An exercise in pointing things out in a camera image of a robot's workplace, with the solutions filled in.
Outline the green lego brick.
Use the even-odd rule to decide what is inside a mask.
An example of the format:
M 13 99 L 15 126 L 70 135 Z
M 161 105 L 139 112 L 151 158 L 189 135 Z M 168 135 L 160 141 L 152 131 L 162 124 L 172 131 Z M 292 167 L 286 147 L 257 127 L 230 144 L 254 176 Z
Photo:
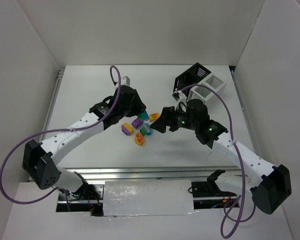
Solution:
M 143 136 L 145 136 L 147 134 L 144 128 L 141 128 L 139 131 Z

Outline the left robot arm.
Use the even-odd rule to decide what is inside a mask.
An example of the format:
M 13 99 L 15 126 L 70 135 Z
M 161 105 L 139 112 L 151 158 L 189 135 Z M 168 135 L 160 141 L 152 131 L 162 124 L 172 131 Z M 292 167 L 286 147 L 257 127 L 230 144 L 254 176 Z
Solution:
M 70 172 L 58 164 L 76 147 L 102 133 L 124 117 L 134 117 L 146 110 L 136 89 L 123 85 L 113 96 L 95 104 L 80 120 L 41 142 L 29 140 L 24 147 L 23 169 L 41 190 L 60 188 L 79 198 L 95 193 L 95 188 L 77 172 Z

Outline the teal lego brick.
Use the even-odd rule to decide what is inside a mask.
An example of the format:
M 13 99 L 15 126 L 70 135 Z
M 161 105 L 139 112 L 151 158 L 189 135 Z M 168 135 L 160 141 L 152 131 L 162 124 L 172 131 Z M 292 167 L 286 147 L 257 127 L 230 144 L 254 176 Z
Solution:
M 143 121 L 148 121 L 149 120 L 149 115 L 146 111 L 143 111 L 142 113 L 137 115 L 137 118 Z

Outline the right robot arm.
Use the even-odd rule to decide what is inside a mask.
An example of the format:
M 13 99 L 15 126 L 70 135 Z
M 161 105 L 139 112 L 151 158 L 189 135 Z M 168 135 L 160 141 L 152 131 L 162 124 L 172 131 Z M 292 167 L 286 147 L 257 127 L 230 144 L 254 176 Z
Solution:
M 194 131 L 202 145 L 221 153 L 250 178 L 252 201 L 265 214 L 271 215 L 292 194 L 288 168 L 275 166 L 236 141 L 226 127 L 210 118 L 207 106 L 199 99 L 188 101 L 185 109 L 164 107 L 150 127 L 162 134 L 180 128 Z

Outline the yellow curved lego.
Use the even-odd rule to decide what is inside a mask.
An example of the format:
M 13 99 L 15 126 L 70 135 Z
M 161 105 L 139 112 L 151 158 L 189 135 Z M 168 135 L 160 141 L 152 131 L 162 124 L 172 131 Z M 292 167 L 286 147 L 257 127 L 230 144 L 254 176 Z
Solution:
M 150 115 L 149 115 L 149 120 L 150 120 L 151 122 L 154 122 L 154 121 L 156 121 L 159 117 L 160 117 L 160 114 L 159 114 L 159 113 L 153 113 L 153 114 L 150 114 Z

